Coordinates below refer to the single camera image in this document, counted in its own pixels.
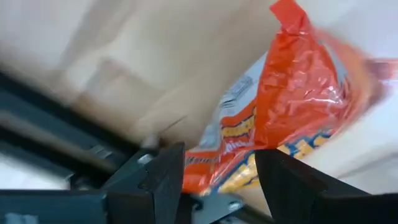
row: crinkled plastic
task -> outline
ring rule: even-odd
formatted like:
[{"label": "crinkled plastic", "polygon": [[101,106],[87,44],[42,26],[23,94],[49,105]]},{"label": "crinkled plastic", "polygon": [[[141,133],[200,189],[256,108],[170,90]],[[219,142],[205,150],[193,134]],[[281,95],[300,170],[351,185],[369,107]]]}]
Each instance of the crinkled plastic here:
[{"label": "crinkled plastic", "polygon": [[271,11],[280,31],[224,94],[200,145],[186,153],[185,192],[258,185],[253,150],[278,148],[301,159],[380,99],[385,88],[378,80],[391,81],[398,67],[316,31],[293,0]]}]

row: black metal frame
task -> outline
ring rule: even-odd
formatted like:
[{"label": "black metal frame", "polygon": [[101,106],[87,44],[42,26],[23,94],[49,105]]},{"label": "black metal frame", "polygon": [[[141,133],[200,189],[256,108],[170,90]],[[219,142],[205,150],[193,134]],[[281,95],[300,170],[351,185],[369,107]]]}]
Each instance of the black metal frame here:
[{"label": "black metal frame", "polygon": [[28,162],[45,158],[51,161],[46,168],[75,174],[97,187],[139,150],[138,145],[2,72],[0,144],[6,145],[3,153],[17,152]]},{"label": "black metal frame", "polygon": [[0,150],[90,189],[0,190],[0,223],[398,223],[398,194],[369,195],[276,149],[256,151],[273,219],[230,195],[180,198],[183,144],[139,150],[3,73]]}]

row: metal bolt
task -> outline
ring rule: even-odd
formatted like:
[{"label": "metal bolt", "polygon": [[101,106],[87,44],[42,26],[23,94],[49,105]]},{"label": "metal bolt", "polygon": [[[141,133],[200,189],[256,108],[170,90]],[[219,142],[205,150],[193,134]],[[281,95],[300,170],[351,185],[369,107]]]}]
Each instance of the metal bolt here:
[{"label": "metal bolt", "polygon": [[153,159],[154,159],[154,157],[151,154],[145,154],[145,155],[141,156],[141,158],[138,159],[138,163],[145,165]]},{"label": "metal bolt", "polygon": [[236,211],[241,207],[239,202],[231,202],[229,203],[228,209],[230,212]]}]

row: snack bag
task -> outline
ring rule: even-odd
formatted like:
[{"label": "snack bag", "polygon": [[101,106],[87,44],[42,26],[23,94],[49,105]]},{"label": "snack bag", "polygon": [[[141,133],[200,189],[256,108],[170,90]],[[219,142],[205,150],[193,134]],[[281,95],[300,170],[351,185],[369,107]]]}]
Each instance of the snack bag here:
[{"label": "snack bag", "polygon": [[199,146],[186,152],[184,192],[258,185],[253,150],[278,148],[301,159],[381,96],[361,52],[317,32],[293,0],[271,11],[281,29],[224,94]]}]

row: beige wall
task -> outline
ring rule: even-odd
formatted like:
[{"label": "beige wall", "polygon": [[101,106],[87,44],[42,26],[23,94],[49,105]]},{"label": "beige wall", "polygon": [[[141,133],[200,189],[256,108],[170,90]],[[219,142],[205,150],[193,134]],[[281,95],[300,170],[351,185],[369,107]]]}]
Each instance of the beige wall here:
[{"label": "beige wall", "polygon": [[0,60],[131,139],[192,146],[268,48],[272,2],[0,0]]}]

